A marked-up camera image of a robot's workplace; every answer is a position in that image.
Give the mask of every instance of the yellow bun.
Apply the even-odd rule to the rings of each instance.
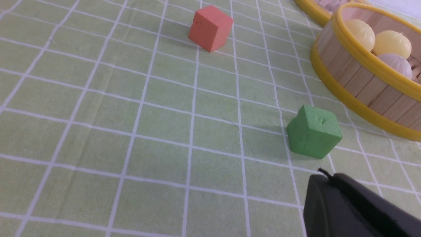
[[[362,46],[371,51],[376,41],[376,36],[373,29],[362,20],[352,19],[345,22],[346,27],[355,37],[355,39],[362,44]]]
[[[407,59],[411,55],[412,46],[402,33],[386,30],[376,35],[373,51],[377,54],[397,54]]]

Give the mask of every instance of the block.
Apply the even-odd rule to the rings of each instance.
[[[303,105],[287,126],[290,149],[294,153],[323,159],[342,140],[336,115]]]
[[[224,46],[234,20],[215,6],[197,10],[193,17],[189,39],[208,52]]]

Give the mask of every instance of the white grid line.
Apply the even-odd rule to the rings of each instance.
[[[280,2],[280,1],[278,1],[278,3],[279,3],[279,7],[280,7],[280,9],[281,9],[282,15],[284,15],[284,16],[285,16],[285,14],[284,14],[284,12],[283,12],[283,9],[282,9],[282,7],[281,7],[281,2]],[[259,18],[261,18],[261,16],[260,16],[260,10],[259,10],[259,5],[258,5],[258,0],[256,0],[256,5],[257,5],[257,9],[258,9],[258,11],[259,11]],[[296,51],[296,49],[295,49],[295,46],[294,46],[294,41],[293,41],[293,38],[291,37],[291,32],[290,32],[289,27],[288,27],[288,21],[285,21],[285,24],[286,24],[286,27],[287,27],[288,35],[289,35],[289,37],[290,37],[291,41],[293,42],[293,44],[292,44],[292,45],[293,45],[293,49],[294,49],[294,52],[295,52],[295,54],[296,54],[296,59],[297,59],[297,62],[298,62],[298,67],[299,67],[299,69],[300,69],[300,72],[301,72],[302,78],[303,78],[303,80],[304,80],[304,85],[306,86],[307,93],[309,93],[309,89],[308,89],[307,84],[306,84],[306,79],[305,79],[305,77],[304,77],[304,75],[303,75],[303,70],[302,70],[301,65],[300,65],[300,60],[298,59],[298,53],[297,53],[297,51]],[[263,41],[264,41],[264,43],[265,43],[265,48],[267,48],[267,45],[266,45],[266,38],[265,38],[265,36],[263,36]],[[268,63],[270,63],[270,62],[269,62],[269,61],[270,61],[270,60],[269,60],[269,53],[268,53],[267,51],[266,51],[266,55],[267,55],[267,60],[268,60]],[[275,84],[275,78],[273,77],[272,70],[271,70],[271,75],[272,75],[272,80],[273,80],[273,83]],[[276,87],[274,88],[274,92],[275,92],[275,95],[276,95],[276,97],[277,97]],[[311,105],[313,105],[313,101],[311,100],[311,95],[309,95],[309,98],[310,98]],[[294,192],[295,192],[295,196],[296,196],[296,201],[297,201],[298,205],[301,205],[300,196],[299,196],[299,194],[298,194],[297,184],[296,184],[296,181],[295,181],[294,170],[292,169],[292,161],[291,161],[290,150],[289,150],[289,146],[288,146],[288,144],[287,144],[287,136],[286,136],[286,133],[287,133],[287,132],[285,131],[285,127],[284,127],[284,124],[283,124],[282,112],[281,112],[281,109],[280,109],[280,105],[279,105],[279,101],[278,101],[278,99],[276,100],[276,105],[277,105],[277,107],[279,108],[279,112],[280,112],[280,114],[281,114],[281,117],[280,117],[281,127],[282,127],[282,132],[285,134],[285,136],[284,136],[284,145],[285,145],[285,147],[286,147],[286,151],[287,151],[287,156],[288,156],[288,165],[290,166],[291,178],[292,178],[292,181],[293,181],[293,186],[294,186]],[[302,231],[303,231],[303,235],[304,235],[304,236],[307,236],[307,232],[306,232],[306,225],[305,225],[305,223],[304,223],[304,213],[303,213],[303,210],[302,210],[302,209],[298,209],[298,212],[299,212],[299,214],[300,214],[300,221],[301,221],[301,228],[302,228]]]
[[[57,5],[57,4],[54,4],[54,3],[50,3],[50,2],[46,2],[46,1],[43,1],[43,0],[37,0],[38,2],[41,2],[41,3],[44,3],[44,4],[48,4],[48,5],[53,5],[53,6],[55,6],[55,7],[58,7],[58,8],[62,8],[62,9],[68,9],[67,7],[64,7],[64,6],[60,6],[60,5]],[[141,10],[141,9],[138,9],[138,8],[128,8],[127,7],[127,9],[131,9],[131,10],[134,10],[134,11],[139,11],[139,12],[142,12],[142,13],[145,13],[145,14],[149,14],[149,15],[152,15],[152,16],[156,16],[156,17],[160,17],[160,16],[158,16],[158,15],[156,15],[156,14],[153,14],[153,13],[150,13],[150,12],[148,12],[148,11],[144,11],[144,10]],[[91,17],[95,17],[95,18],[98,18],[98,19],[102,19],[102,20],[104,20],[104,21],[107,21],[107,22],[114,22],[113,20],[110,20],[110,19],[107,19],[107,18],[104,18],[104,17],[101,17],[101,16],[96,16],[96,15],[93,15],[93,14],[89,14],[89,13],[86,13],[86,12],[83,12],[83,11],[78,11],[78,10],[74,10],[74,12],[76,12],[76,13],[79,13],[79,14],[82,14],[82,15],[86,15],[86,16],[91,16]],[[187,25],[187,24],[184,24],[184,23],[181,23],[181,22],[177,22],[177,21],[174,21],[174,20],[171,20],[171,19],[168,19],[168,18],[164,18],[166,21],[169,21],[169,22],[173,22],[173,23],[177,23],[177,24],[180,24],[180,25],[183,25],[183,26],[186,26],[186,27],[190,27],[189,25]],[[242,28],[245,28],[245,29],[248,29],[248,30],[252,30],[252,31],[254,31],[253,29],[250,29],[250,28],[247,28],[247,27],[243,27],[243,26],[239,26],[239,25],[235,25],[236,27],[242,27]],[[300,34],[300,35],[303,35],[303,36],[307,36],[307,37],[309,37],[308,35],[306,35],[306,34],[303,34],[303,33],[300,33],[300,32],[296,32],[296,33],[298,33],[298,34]],[[274,37],[274,38],[277,38],[277,39],[279,39],[279,40],[283,40],[283,41],[287,41],[287,40],[285,40],[285,39],[282,39],[282,38],[278,38],[278,37],[276,37],[276,36],[272,36],[272,35],[270,35],[271,37]]]
[[[389,137],[389,140],[390,140],[390,143],[392,144],[393,154],[395,155],[396,159],[397,159],[398,161],[400,161],[400,158],[399,158],[399,156],[398,156],[398,154],[397,154],[397,152],[396,152],[396,150],[395,150],[395,148],[394,148],[394,143],[393,143],[393,140],[392,140],[390,137]],[[411,179],[409,178],[408,174],[406,173],[406,170],[405,170],[405,168],[403,167],[403,164],[402,164],[401,162],[399,162],[399,165],[400,165],[400,167],[402,168],[402,171],[403,171],[403,173],[405,174],[405,177],[406,177],[406,179],[408,180],[408,183],[409,183],[409,185],[411,186],[412,191],[414,191],[414,192],[415,192],[415,187],[414,187],[414,185],[412,184],[412,181],[411,181]],[[415,196],[417,197],[418,203],[420,203],[420,204],[421,204],[420,197],[419,197],[418,195],[415,195]]]
[[[14,95],[16,94],[16,92],[19,90],[20,86],[23,84],[23,82],[25,81],[26,77],[31,73],[32,69],[35,67],[35,64],[38,62],[38,60],[41,58],[41,56],[43,55],[44,51],[46,48],[48,48],[48,46],[50,45],[51,41],[53,40],[54,35],[56,34],[57,30],[59,29],[60,26],[62,26],[65,21],[69,18],[69,16],[72,14],[72,11],[76,8],[76,6],[79,4],[79,0],[76,0],[75,3],[73,4],[72,8],[68,11],[67,15],[63,18],[63,20],[54,27],[53,31],[51,32],[47,42],[45,43],[44,47],[40,50],[40,52],[38,53],[38,55],[35,57],[34,61],[32,61],[31,65],[29,66],[29,68],[27,69],[27,71],[25,72],[25,74],[21,77],[21,79],[19,80],[19,82],[17,83],[17,85],[15,86],[15,88],[13,89],[12,93],[7,97],[6,101],[3,103],[2,108],[0,108],[0,114],[4,111],[4,109],[6,108],[6,106],[9,104],[9,102],[12,100],[12,98],[14,97]],[[35,209],[35,205],[37,203],[37,200],[39,198],[39,196],[41,195],[41,191],[44,187],[44,184],[49,176],[49,169],[46,170],[46,172],[44,173],[43,179],[41,180],[40,185],[37,188],[37,191],[35,192],[35,195],[27,209],[27,212],[25,214],[25,218],[23,219],[23,221],[21,222],[21,224],[19,225],[18,230],[16,231],[15,237],[20,237],[23,230],[25,229],[25,226],[28,222],[28,218],[31,216],[33,210]]]
[[[147,140],[148,139],[149,140],[155,140],[154,138],[151,139],[151,137],[143,137],[143,138],[147,139]],[[168,141],[162,141],[162,140],[157,140],[157,141],[171,144]],[[221,155],[229,156],[232,159],[241,159],[241,155],[220,152],[220,151],[211,150],[211,149],[208,149],[208,148],[193,146],[193,149],[199,150],[199,151],[211,152],[211,153],[214,153],[214,154],[221,154]],[[18,161],[18,162],[25,162],[25,163],[30,163],[30,164],[43,165],[43,166],[48,166],[48,164],[49,164],[49,162],[46,162],[46,161],[23,158],[23,157],[18,157],[18,156],[11,156],[11,155],[6,155],[6,154],[0,154],[0,158]],[[269,161],[265,161],[265,160],[259,160],[259,159],[247,157],[247,156],[244,156],[244,159],[250,160],[250,161],[255,161],[255,162],[260,162],[260,163],[264,163],[264,164],[270,164],[270,165],[274,165],[274,166],[278,166],[278,167],[284,167],[284,168],[290,167],[289,165],[286,165],[286,164],[280,164],[280,163],[269,162]],[[107,177],[111,177],[111,178],[121,178],[121,177],[123,177],[124,179],[130,179],[130,180],[138,181],[138,182],[165,184],[165,185],[168,185],[168,186],[173,186],[173,187],[178,187],[178,188],[185,188],[186,187],[186,185],[180,184],[180,183],[174,183],[174,182],[163,181],[163,180],[155,180],[155,179],[150,179],[150,178],[142,178],[142,177],[137,177],[137,176],[132,176],[132,175],[121,175],[121,174],[110,173],[110,172],[106,172],[106,171],[93,170],[93,169],[83,168],[83,167],[76,167],[76,166],[72,166],[72,165],[69,165],[69,164],[63,164],[63,163],[54,163],[53,167],[58,167],[58,168],[63,168],[63,169],[73,170],[73,171],[79,171],[79,172],[88,173],[88,174],[102,175],[102,176],[107,176]],[[292,166],[292,168],[294,170],[309,172],[309,173],[313,173],[313,174],[319,174],[319,172],[317,172],[315,170],[309,170],[309,169],[302,168],[302,167]],[[363,183],[363,184],[376,185],[373,182],[369,182],[369,181],[365,181],[365,180],[357,180],[357,181],[360,182],[360,183]],[[403,189],[403,188],[399,188],[399,187],[395,187],[395,186],[383,185],[383,184],[379,184],[379,186],[383,187],[383,188],[387,188],[387,189],[402,191],[402,192],[405,192],[405,193],[421,195],[421,192]],[[202,188],[202,187],[197,187],[197,186],[190,186],[189,189],[191,189],[191,190],[199,190],[200,189],[199,191],[221,194],[221,195],[230,196],[230,197],[240,197],[240,198],[244,197],[243,194],[230,193],[230,192],[225,192],[225,191],[220,191],[220,190],[215,190],[215,189]],[[279,202],[279,201],[264,199],[264,198],[259,198],[259,197],[247,196],[247,198],[248,199],[252,198],[254,200],[258,200],[258,201],[261,201],[261,202],[277,203],[279,205],[284,205],[284,206],[299,207],[297,204],[287,203],[287,202]]]
[[[311,31],[313,33],[314,39],[316,39],[316,36],[315,36],[312,28],[311,28]],[[344,104],[342,104],[342,105],[343,105],[343,107],[345,109],[345,113],[346,113],[347,118],[351,122],[351,125],[353,126],[353,128],[354,128],[354,130],[356,132],[356,138],[357,138],[358,146],[360,147],[360,150],[362,151],[361,154],[364,156],[365,162],[367,163],[368,169],[370,171],[371,176],[373,177],[374,183],[376,184],[376,187],[378,189],[378,192],[379,192],[380,196],[383,197],[383,193],[382,193],[382,191],[380,189],[380,186],[379,186],[379,183],[377,181],[377,178],[374,175],[373,169],[371,168],[371,164],[370,164],[370,162],[368,160],[367,153],[365,153],[364,148],[363,148],[363,146],[361,144],[361,141],[360,141],[360,133],[359,133],[357,127],[354,125],[354,122],[352,121],[351,117],[349,116],[348,108]],[[332,161],[332,158],[331,158],[330,154],[329,154],[329,162],[330,162],[330,164],[332,166],[332,169],[334,169],[333,161]]]
[[[78,3],[79,3],[79,0],[77,0],[76,2],[75,2],[75,4],[73,5],[73,7],[72,7],[72,9],[68,12],[68,14],[66,15],[66,17],[63,19],[63,21],[61,22],[61,24],[60,25],[58,25],[56,28],[55,28],[55,30],[57,30],[62,24],[64,24],[64,22],[69,18],[69,16],[72,14],[72,11],[77,7],[77,5],[78,5]],[[74,121],[74,119],[75,119],[75,117],[76,117],[76,113],[77,113],[77,111],[79,110],[79,107],[80,107],[80,105],[81,105],[81,103],[82,103],[82,100],[83,100],[83,98],[84,98],[84,96],[85,96],[85,94],[86,94],[86,92],[87,92],[87,89],[88,89],[88,87],[89,87],[89,85],[90,85],[90,83],[91,83],[91,81],[92,81],[92,79],[93,79],[93,76],[95,75],[95,72],[96,72],[96,69],[98,68],[98,65],[99,65],[99,62],[101,61],[101,59],[102,59],[102,56],[104,55],[104,52],[105,52],[105,49],[107,48],[107,44],[108,44],[108,41],[109,41],[109,39],[111,38],[111,36],[112,36],[112,34],[113,34],[113,32],[114,32],[114,30],[115,30],[115,28],[117,27],[117,22],[120,20],[120,17],[122,16],[122,14],[123,14],[123,8],[120,10],[120,12],[119,12],[119,14],[118,14],[118,16],[117,16],[117,19],[116,19],[116,21],[115,21],[115,23],[114,23],[114,25],[113,25],[113,27],[112,27],[112,29],[111,29],[111,31],[109,32],[109,35],[107,36],[107,38],[105,39],[105,41],[104,41],[104,45],[102,46],[102,49],[101,49],[101,51],[100,51],[100,53],[99,53],[99,55],[98,55],[98,58],[97,58],[97,60],[96,60],[96,62],[95,62],[95,65],[94,65],[94,67],[93,67],[93,69],[92,69],[92,71],[91,71],[91,74],[89,75],[89,78],[88,78],[88,81],[86,82],[86,85],[85,85],[85,88],[84,88],[84,90],[82,91],[82,93],[81,93],[81,95],[80,95],[80,97],[79,97],[79,99],[78,99],[78,102],[76,103],[76,105],[75,105],[75,108],[74,108],[74,110],[73,110],[73,112],[72,112],[72,115],[70,116],[70,121],[67,123],[67,125],[66,125],[66,128],[64,129],[64,131],[63,131],[63,134],[62,134],[62,136],[61,136],[61,138],[60,138],[60,140],[59,140],[59,143],[57,144],[57,147],[56,147],[56,149],[55,149],[55,151],[54,151],[54,154],[53,154],[53,157],[51,158],[51,161],[50,161],[50,164],[48,165],[48,167],[47,167],[47,170],[45,171],[45,174],[44,174],[44,176],[43,176],[43,178],[42,178],[42,180],[41,180],[41,182],[40,182],[40,184],[39,184],[39,186],[38,186],[38,188],[37,188],[37,191],[35,192],[35,196],[34,196],[34,198],[32,199],[32,201],[31,201],[31,204],[30,204],[30,206],[29,206],[29,208],[28,208],[28,211],[27,211],[27,213],[26,213],[26,217],[30,217],[31,216],[31,214],[32,214],[32,212],[33,212],[33,210],[34,210],[34,208],[35,208],[35,205],[36,205],[36,203],[37,203],[37,201],[38,201],[38,199],[39,199],[39,197],[40,197],[40,195],[41,195],[41,192],[42,192],[42,190],[43,190],[43,188],[44,188],[44,185],[45,185],[45,183],[47,182],[47,179],[48,179],[48,177],[49,177],[49,175],[50,175],[50,173],[51,173],[51,170],[52,170],[52,164],[54,164],[55,163],[55,161],[56,161],[56,159],[57,159],[57,156],[58,156],[58,154],[59,154],[59,152],[60,152],[60,150],[61,150],[61,146],[63,145],[63,143],[64,143],[64,140],[66,139],[66,136],[67,136],[67,133],[69,132],[69,130],[70,130],[70,127],[71,127],[71,122],[72,121]],[[18,231],[16,232],[16,237],[19,237],[21,234],[22,234],[22,232],[23,232],[23,230],[24,230],[24,228],[25,228],[25,226],[26,226],[26,223],[28,222],[28,220],[27,219],[25,219],[25,220],[23,220],[22,222],[21,222],[21,225],[19,226],[19,229],[18,229]]]
[[[202,1],[200,1],[199,8],[202,8]],[[193,134],[194,134],[194,129],[195,129],[197,75],[199,73],[199,51],[200,51],[200,47],[196,45],[196,69],[195,69],[195,80],[193,83],[192,115],[190,119],[190,134],[189,134],[189,153],[187,155],[186,191],[184,193],[183,222],[181,226],[182,237],[186,237],[187,235],[187,222],[188,222],[187,215],[188,215],[188,210],[189,210],[189,195],[190,195],[189,187],[190,187],[190,176],[192,173]]]
[[[307,25],[310,26],[310,22],[309,22],[309,18],[307,16],[307,14],[305,15],[305,17],[306,17]],[[311,27],[310,27],[310,30],[312,32],[313,38],[315,39],[316,35],[314,34],[314,31],[313,31],[313,29],[311,29]],[[336,168],[335,168],[335,165],[333,164],[332,156],[330,155],[330,153],[328,154],[328,159],[329,159],[330,166],[332,168],[332,172],[336,173]]]
[[[0,71],[11,73],[11,74],[14,74],[14,75],[23,75],[23,73],[17,73],[17,72],[13,72],[13,71],[1,69],[1,68],[0,68]],[[155,78],[155,79],[159,79],[159,80],[165,80],[165,81],[173,82],[171,80],[167,80],[167,79],[164,79],[164,78],[159,78],[159,77],[154,77],[154,76],[151,76],[151,77],[152,78]],[[68,87],[76,88],[76,89],[83,89],[83,87],[80,87],[80,86],[74,86],[74,85],[71,85],[71,84],[66,84],[66,83],[62,83],[62,82],[59,82],[59,81],[54,81],[54,80],[50,80],[50,79],[40,78],[40,77],[37,77],[37,76],[29,75],[28,78],[32,78],[32,79],[36,79],[36,80],[40,80],[40,81],[45,81],[45,82],[49,82],[49,83],[55,83],[55,84],[59,84],[59,85],[63,85],[63,86],[68,86]],[[182,84],[182,83],[181,83],[181,85],[187,86],[187,87],[192,87],[190,85],[186,85],[186,84]],[[209,91],[209,90],[202,89],[202,88],[198,88],[198,90],[201,90],[201,91],[204,91],[204,92],[209,92],[209,93],[214,93],[214,94],[218,94],[218,95],[222,95],[222,96],[226,96],[226,97],[229,97],[229,98],[236,99],[236,97],[234,97],[234,96],[229,96],[229,95],[226,95],[226,94]],[[131,102],[140,102],[140,100],[126,98],[126,97],[122,97],[122,96],[119,96],[119,95],[106,93],[106,92],[103,92],[103,91],[100,91],[100,90],[87,89],[87,91],[88,92],[96,92],[96,93],[100,93],[100,94],[103,94],[103,95],[106,95],[106,96],[110,96],[110,97],[114,97],[114,98],[119,98],[119,99],[122,99],[122,100],[131,101]],[[268,104],[264,104],[264,103],[260,103],[260,102],[255,102],[255,101],[252,101],[252,100],[247,100],[247,99],[240,99],[240,100],[241,101],[250,102],[250,103],[255,103],[255,104],[258,104],[258,105],[262,105],[262,106],[267,106],[267,107],[270,107],[270,108],[277,108],[276,106],[272,106],[272,105],[268,105]],[[147,105],[150,105],[150,106],[153,106],[153,107],[157,107],[157,108],[163,108],[163,109],[166,109],[166,110],[172,110],[172,111],[180,112],[180,113],[184,113],[184,114],[189,114],[189,115],[191,114],[188,111],[183,111],[183,110],[179,110],[179,109],[175,109],[175,108],[170,108],[170,107],[166,107],[166,106],[162,106],[162,105],[156,105],[156,104],[149,103],[149,102],[144,102],[144,104],[147,104]],[[295,111],[286,110],[284,108],[280,108],[280,109],[282,111],[287,111],[287,112],[290,112],[290,113],[297,113]],[[26,115],[29,115],[29,116],[36,116],[33,113],[29,113],[29,112],[21,111],[21,110],[15,110],[15,109],[11,109],[11,108],[4,108],[4,110],[15,112],[15,113],[23,113],[23,114],[26,114]],[[195,114],[195,116],[201,117],[201,118],[205,118],[205,119],[215,120],[215,121],[219,121],[219,122],[223,122],[223,123],[238,125],[238,123],[236,123],[236,122],[227,121],[227,120],[223,120],[223,119],[219,119],[219,118],[213,118],[213,117],[210,117],[210,116],[205,116],[205,115],[200,115],[200,114]],[[48,119],[49,120],[54,120],[54,121],[67,121],[67,120],[60,120],[60,119],[51,118],[51,117],[49,117]],[[376,132],[376,131],[371,131],[369,129],[357,127],[355,125],[353,126],[352,124],[346,124],[346,123],[342,123],[342,122],[340,122],[340,124],[341,125],[344,125],[344,126],[356,127],[356,128],[358,128],[360,130],[365,130],[365,131],[368,131],[368,132],[371,132],[371,133],[375,133],[375,134],[378,134],[378,135],[383,135],[382,133],[379,133],[379,132]],[[262,131],[262,132],[272,133],[272,134],[276,134],[276,135],[283,135],[283,133],[269,131],[269,130],[266,130],[266,129],[261,129],[261,128],[257,128],[257,127],[253,127],[253,126],[249,126],[249,125],[244,125],[243,124],[242,126],[243,127],[247,127],[247,128],[251,128],[251,129],[255,129],[255,130],[259,130],[259,131]],[[350,151],[350,152],[353,152],[353,153],[362,154],[362,152],[357,151],[357,150],[352,150],[352,149],[342,148],[342,147],[336,147],[336,148],[341,149],[341,150],[344,150],[344,151]],[[395,159],[391,159],[391,158],[388,158],[388,157],[379,156],[379,155],[375,155],[375,154],[368,154],[368,155],[369,156],[378,157],[378,158],[388,159],[388,160],[391,160],[391,161],[396,162]],[[410,163],[410,162],[405,162],[405,161],[401,161],[401,163],[403,163],[403,164],[409,164],[409,165],[413,165],[413,166],[421,166],[421,164],[415,164],[415,163]]]
[[[147,104],[147,105],[150,105],[150,106],[155,106],[154,104],[150,104],[150,103],[146,103],[146,102],[144,102],[144,104]],[[8,112],[12,112],[12,113],[18,113],[18,114],[22,114],[22,115],[26,115],[26,116],[31,116],[31,117],[35,117],[35,118],[40,118],[40,119],[46,119],[46,120],[55,121],[55,122],[59,122],[59,123],[68,123],[69,122],[66,119],[53,118],[53,117],[49,117],[49,116],[44,116],[44,115],[40,115],[40,114],[26,112],[26,111],[23,111],[23,110],[5,108],[4,111],[8,111]],[[201,117],[201,118],[204,118],[204,119],[211,119],[211,117],[201,116],[201,115],[197,115],[197,114],[195,114],[195,116],[196,117]],[[129,132],[122,132],[122,131],[115,130],[115,129],[108,129],[108,128],[104,128],[104,127],[94,126],[94,125],[86,124],[86,123],[83,123],[83,122],[73,121],[71,124],[73,124],[73,125],[79,125],[79,126],[83,126],[83,127],[87,127],[87,128],[91,128],[91,129],[96,129],[96,130],[100,130],[100,131],[105,131],[105,132],[111,132],[111,133],[120,134],[120,135],[131,136],[131,133],[129,133]],[[250,129],[256,129],[254,127],[245,126],[245,125],[243,125],[243,127],[247,127],[247,128],[250,128]],[[285,135],[285,136],[288,136],[287,134],[283,134],[283,133],[280,133],[280,134],[277,134],[277,135],[282,135],[282,136]],[[150,136],[144,136],[144,135],[138,135],[138,134],[136,134],[136,137],[138,137],[138,138],[144,138],[144,139],[147,139],[147,140],[158,141],[158,142],[162,142],[162,143],[167,143],[167,144],[172,144],[172,145],[178,145],[178,146],[188,147],[188,144],[178,143],[178,142],[174,142],[174,141],[170,141],[170,140],[165,140],[165,139],[160,139],[160,138],[155,138],[155,137],[150,137]],[[226,152],[221,152],[221,151],[216,151],[216,150],[210,150],[210,149],[209,150],[206,150],[206,148],[201,148],[201,147],[198,147],[198,146],[193,146],[193,148],[199,149],[199,150],[203,150],[203,151],[209,151],[209,152],[216,153],[216,154],[237,157],[236,154],[231,154],[231,153],[226,153]],[[340,146],[336,146],[335,148],[336,149],[343,150],[343,151],[349,151],[349,152],[356,153],[356,154],[363,154],[363,152],[361,152],[361,151],[352,150],[352,149],[344,148],[344,147],[340,147]],[[373,157],[377,157],[377,158],[381,158],[381,159],[386,159],[386,160],[390,160],[392,162],[398,162],[398,163],[407,164],[407,165],[411,165],[411,166],[421,167],[421,164],[416,164],[416,163],[411,163],[411,162],[405,162],[405,161],[398,161],[397,159],[392,159],[392,158],[388,158],[388,157],[384,157],[384,156],[379,156],[379,155],[375,155],[375,154],[370,154],[370,153],[366,153],[366,154],[368,156],[373,156]],[[252,159],[252,160],[255,160],[255,161],[266,162],[267,163],[267,161],[256,159],[256,158],[247,157],[247,159]]]
[[[229,7],[231,8],[231,18],[233,18],[233,8],[232,8],[232,0],[229,1]],[[245,211],[245,227],[247,232],[247,237],[251,237],[251,229],[250,229],[250,214],[248,209],[248,200],[247,200],[247,178],[245,173],[245,159],[244,159],[244,142],[243,142],[243,133],[242,133],[242,120],[241,120],[241,100],[240,100],[240,81],[238,75],[238,68],[237,68],[237,55],[236,55],[236,47],[235,47],[235,32],[234,32],[234,25],[231,29],[232,38],[233,38],[233,52],[234,52],[234,68],[235,68],[235,82],[236,82],[236,93],[237,93],[237,111],[238,111],[238,133],[240,138],[240,154],[241,154],[241,173],[242,173],[242,190],[244,193],[244,211]]]
[[[124,1],[124,5],[121,7],[120,14],[122,14],[124,9],[126,8],[127,1],[128,0]],[[139,120],[140,120],[140,116],[141,116],[142,108],[143,108],[143,104],[144,104],[143,101],[145,101],[146,91],[147,91],[147,88],[148,88],[148,83],[149,83],[149,79],[150,79],[150,76],[151,76],[151,73],[152,73],[153,63],[154,63],[154,60],[155,60],[155,54],[156,54],[156,51],[157,51],[157,48],[158,48],[158,42],[159,42],[159,38],[160,38],[160,35],[161,35],[162,25],[163,25],[163,22],[164,22],[165,11],[167,9],[167,2],[168,2],[168,0],[165,1],[165,5],[164,5],[161,21],[160,21],[160,26],[159,26],[159,29],[158,29],[158,35],[157,35],[157,38],[155,40],[154,50],[153,50],[153,53],[152,53],[152,56],[151,56],[151,61],[150,61],[149,68],[148,68],[148,74],[147,74],[147,77],[146,77],[146,80],[145,80],[145,85],[143,87],[141,101],[139,103],[139,108],[138,108],[138,111],[137,111],[137,114],[136,114],[136,119],[135,119],[135,122],[134,122],[133,131],[132,131],[131,138],[130,138],[130,143],[129,143],[129,146],[127,148],[127,153],[126,153],[126,157],[125,157],[125,160],[124,160],[122,177],[119,180],[117,192],[116,192],[114,202],[113,202],[113,205],[112,205],[112,210],[111,210],[111,215],[110,215],[109,222],[108,222],[108,230],[107,230],[107,233],[106,233],[106,237],[110,237],[110,235],[111,235],[111,229],[113,227],[115,215],[117,213],[118,202],[120,200],[121,190],[122,190],[123,184],[124,184],[124,176],[126,175],[127,167],[128,167],[130,156],[131,156],[131,152],[132,152],[132,149],[133,149],[134,140],[136,138],[136,132],[137,132],[137,128],[139,126]]]
[[[11,219],[17,219],[17,220],[24,220],[25,219],[24,215],[12,214],[12,213],[6,213],[6,212],[0,212],[0,216],[6,217],[6,218],[11,218]],[[28,217],[28,220],[34,221],[34,222],[41,222],[41,223],[62,224],[62,225],[66,225],[66,226],[77,226],[77,227],[94,229],[94,230],[99,230],[99,231],[105,231],[107,229],[104,226],[92,225],[92,224],[87,224],[87,223],[82,223],[82,222],[77,222],[77,221],[69,221],[69,220],[64,220],[64,219],[52,219],[52,218],[30,216],[30,217]],[[112,232],[113,233],[119,233],[119,234],[131,234],[131,235],[143,236],[143,237],[173,237],[173,236],[170,236],[170,235],[146,233],[146,232],[126,230],[126,229],[116,229],[116,228],[113,228]]]

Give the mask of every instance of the green cube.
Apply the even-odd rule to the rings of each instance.
[[[291,151],[323,159],[342,140],[341,128],[332,112],[303,105],[287,126]]]

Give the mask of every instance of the wooden slat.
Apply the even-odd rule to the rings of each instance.
[[[345,87],[349,80],[357,73],[361,68],[361,64],[353,57],[343,65],[335,77],[335,80],[342,86]]]
[[[348,84],[346,84],[345,89],[352,96],[356,97],[373,77],[373,73],[368,69],[360,67],[357,73],[349,80]]]
[[[417,102],[410,108],[402,117],[396,122],[405,127],[411,127],[418,120],[421,119],[421,102]]]
[[[421,131],[421,119],[415,122],[414,125],[411,126],[411,128],[413,130]]]
[[[408,110],[410,110],[415,104],[416,100],[403,94],[399,99],[395,101],[384,113],[383,117],[396,122],[401,118]]]
[[[334,33],[333,33],[333,30],[331,29],[331,25],[332,25],[332,22],[328,21],[328,23],[322,29],[322,32],[320,33],[317,39],[317,44],[316,44],[317,49],[319,49],[320,45],[324,45],[322,44],[322,42],[324,42],[326,37],[329,37],[329,38],[333,37]]]
[[[341,43],[339,43],[338,39],[335,36],[330,38],[326,47],[320,47],[319,55],[325,67],[327,67],[332,62],[332,60],[335,58],[335,56],[341,48],[342,45]]]
[[[378,114],[383,114],[401,95],[400,91],[387,86],[368,107]]]
[[[357,95],[357,99],[364,105],[370,105],[380,93],[387,87],[387,84],[374,76]]]
[[[327,67],[327,70],[332,77],[336,77],[342,66],[345,65],[350,58],[351,55],[348,53],[346,48],[342,47]]]

